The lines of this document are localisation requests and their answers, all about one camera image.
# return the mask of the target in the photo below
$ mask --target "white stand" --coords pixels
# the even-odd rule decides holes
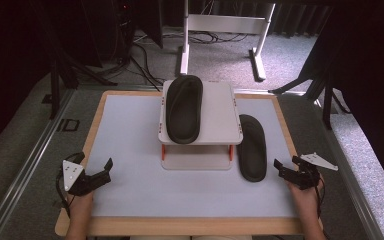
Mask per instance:
[[[189,31],[208,31],[208,32],[232,32],[245,34],[260,34],[257,47],[252,49],[253,61],[256,67],[257,77],[259,81],[266,79],[263,63],[261,61],[261,50],[266,40],[267,31],[270,26],[271,17],[275,4],[269,4],[266,18],[248,18],[248,17],[231,17],[231,16],[214,16],[214,15],[198,15],[189,14],[188,0],[185,0],[185,19],[184,19],[184,43],[182,51],[182,61],[180,65],[180,74],[188,73],[189,62]]]
[[[227,83],[203,81],[201,126],[190,144],[171,141],[166,128],[166,96],[173,81],[164,82],[158,138],[162,145],[162,165],[172,170],[228,170],[233,145],[242,142],[242,129],[235,95]]]

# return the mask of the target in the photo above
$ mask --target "metal stand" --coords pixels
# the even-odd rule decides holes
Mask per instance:
[[[320,96],[323,89],[325,90],[325,99],[323,104],[323,122],[325,123],[326,128],[331,130],[332,128],[330,125],[330,110],[333,96],[333,79],[331,78],[327,69],[324,70],[323,74],[319,74],[319,72],[321,71],[314,71],[314,74],[310,74],[310,76],[300,76],[292,82],[287,83],[286,85],[280,88],[269,90],[268,92],[273,94],[283,94],[284,92],[300,85],[301,83],[307,80],[314,79],[308,87],[307,91],[305,92],[304,97],[307,97],[309,100],[315,101]],[[324,76],[326,74],[329,75],[327,80],[325,80]]]
[[[198,15],[189,14],[188,0],[185,0],[185,17],[183,22],[184,43],[180,74],[185,75],[188,73],[189,31],[233,32],[260,35],[257,47],[251,50],[251,61],[256,68],[257,81],[265,80],[266,73],[264,71],[263,62],[261,60],[261,50],[263,49],[264,41],[266,40],[266,35],[270,26],[274,7],[274,3],[269,4],[269,8],[265,14],[265,16],[267,16],[266,18]]]

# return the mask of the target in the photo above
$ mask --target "wooden frame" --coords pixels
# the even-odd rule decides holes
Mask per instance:
[[[102,95],[93,119],[83,152],[86,166],[93,142],[102,119],[104,105],[109,95],[161,96],[160,92],[106,91]],[[292,138],[283,117],[277,98],[274,95],[236,94],[242,99],[271,99],[276,109],[288,150],[296,155]],[[55,232],[64,236],[70,220],[64,209],[55,226]],[[292,235],[302,234],[298,218],[149,218],[149,217],[92,217],[90,236],[135,236],[135,235]]]

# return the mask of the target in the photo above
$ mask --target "white platform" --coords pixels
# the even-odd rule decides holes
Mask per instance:
[[[111,157],[112,181],[95,191],[93,216],[296,217],[277,158],[292,168],[291,154],[269,99],[237,99],[239,113],[257,118],[266,134],[267,175],[258,183],[240,174],[237,157],[228,171],[167,171],[157,137],[160,97],[109,95],[92,146],[87,174]]]
[[[229,170],[228,145],[166,145],[161,165],[167,170]]]
[[[165,99],[173,81],[164,82],[158,138],[165,145],[177,145],[167,134]],[[237,145],[242,130],[235,95],[228,83],[202,81],[201,127],[198,138],[188,145]]]

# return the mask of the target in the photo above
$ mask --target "hand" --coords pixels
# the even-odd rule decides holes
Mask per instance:
[[[319,180],[319,184],[317,185],[319,192],[323,188],[323,176],[320,175],[320,178],[321,180]],[[326,239],[319,223],[317,212],[319,199],[315,189],[309,188],[301,190],[295,184],[286,180],[285,182],[294,198],[295,207],[301,220],[305,239]]]
[[[81,239],[87,236],[87,229],[93,207],[93,192],[84,196],[68,195],[70,204],[70,226],[65,239]]]
[[[317,189],[319,193],[323,188],[323,176],[320,175],[319,183]],[[317,198],[317,193],[314,188],[308,188],[301,190],[295,184],[285,181],[289,190],[292,193],[294,198],[295,206],[297,208],[300,218],[316,217],[318,218],[317,210],[319,199]]]

